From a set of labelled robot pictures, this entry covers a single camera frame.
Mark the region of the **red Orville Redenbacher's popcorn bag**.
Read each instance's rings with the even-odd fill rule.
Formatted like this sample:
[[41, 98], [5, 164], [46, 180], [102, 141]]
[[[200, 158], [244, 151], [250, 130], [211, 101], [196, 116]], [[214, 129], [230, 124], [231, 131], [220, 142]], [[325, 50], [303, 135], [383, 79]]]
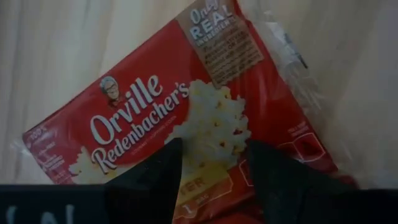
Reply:
[[343, 181], [315, 125], [307, 66], [259, 0], [195, 0], [76, 97], [22, 135], [43, 180], [106, 184], [175, 138], [172, 224], [261, 224], [248, 141]]

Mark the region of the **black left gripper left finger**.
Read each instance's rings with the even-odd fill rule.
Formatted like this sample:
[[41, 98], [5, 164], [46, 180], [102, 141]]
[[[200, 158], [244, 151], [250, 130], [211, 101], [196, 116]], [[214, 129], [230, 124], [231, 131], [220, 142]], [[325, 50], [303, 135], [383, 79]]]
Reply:
[[172, 224], [182, 154], [175, 138], [106, 184], [0, 185], [0, 224]]

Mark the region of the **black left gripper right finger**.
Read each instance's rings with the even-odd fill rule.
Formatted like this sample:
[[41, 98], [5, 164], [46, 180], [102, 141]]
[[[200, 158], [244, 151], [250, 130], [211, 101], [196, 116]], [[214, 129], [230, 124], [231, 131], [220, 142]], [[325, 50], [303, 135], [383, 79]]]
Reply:
[[398, 189], [359, 189], [253, 139], [248, 161], [266, 224], [398, 224]]

